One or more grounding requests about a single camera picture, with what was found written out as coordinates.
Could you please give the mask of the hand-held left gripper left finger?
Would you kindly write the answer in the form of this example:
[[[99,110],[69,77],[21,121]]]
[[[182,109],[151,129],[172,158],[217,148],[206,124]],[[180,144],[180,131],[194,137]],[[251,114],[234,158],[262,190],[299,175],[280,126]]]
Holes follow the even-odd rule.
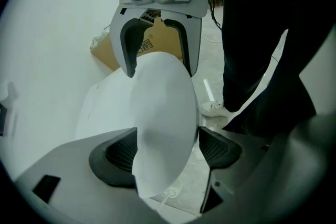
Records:
[[[15,185],[51,224],[166,224],[138,195],[132,175],[136,139],[132,127],[65,143]]]

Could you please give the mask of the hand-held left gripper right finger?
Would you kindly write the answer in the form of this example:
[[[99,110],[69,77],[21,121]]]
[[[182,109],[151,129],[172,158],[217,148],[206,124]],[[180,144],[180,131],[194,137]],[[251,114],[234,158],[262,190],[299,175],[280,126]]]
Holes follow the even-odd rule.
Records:
[[[198,224],[336,224],[336,113],[271,139],[198,137],[210,168]]]

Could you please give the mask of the large cardboard box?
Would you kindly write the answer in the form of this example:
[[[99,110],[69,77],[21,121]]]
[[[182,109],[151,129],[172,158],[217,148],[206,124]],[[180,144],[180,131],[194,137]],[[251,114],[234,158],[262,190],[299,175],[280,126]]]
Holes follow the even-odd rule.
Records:
[[[120,68],[112,49],[110,33],[90,52],[110,70],[115,71]],[[166,52],[183,61],[177,30],[166,27],[158,18],[154,20],[153,26],[145,31],[137,56],[151,52]]]

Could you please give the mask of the clear bag of fittings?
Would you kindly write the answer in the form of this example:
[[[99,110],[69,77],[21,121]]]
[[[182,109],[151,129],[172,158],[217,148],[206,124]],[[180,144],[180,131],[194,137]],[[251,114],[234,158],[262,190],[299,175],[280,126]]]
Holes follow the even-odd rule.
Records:
[[[90,45],[90,51],[92,51],[100,43],[100,41],[102,41],[109,34],[109,28],[110,25],[105,27],[99,35],[93,37]]]

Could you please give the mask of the white sneaker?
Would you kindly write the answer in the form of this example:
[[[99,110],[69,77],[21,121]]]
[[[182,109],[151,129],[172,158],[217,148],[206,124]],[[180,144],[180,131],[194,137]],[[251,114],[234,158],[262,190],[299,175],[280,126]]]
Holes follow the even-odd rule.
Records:
[[[209,118],[220,117],[231,117],[237,114],[237,112],[231,112],[225,108],[222,102],[208,101],[200,105],[200,112]]]

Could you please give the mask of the round floor drain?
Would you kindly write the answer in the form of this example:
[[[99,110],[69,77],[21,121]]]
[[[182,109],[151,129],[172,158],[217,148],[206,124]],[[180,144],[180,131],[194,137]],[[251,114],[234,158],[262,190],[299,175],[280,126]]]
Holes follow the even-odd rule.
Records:
[[[163,194],[165,195],[165,197],[168,198],[176,198],[180,194],[182,189],[183,189],[182,185],[172,185],[169,188],[167,188]]]

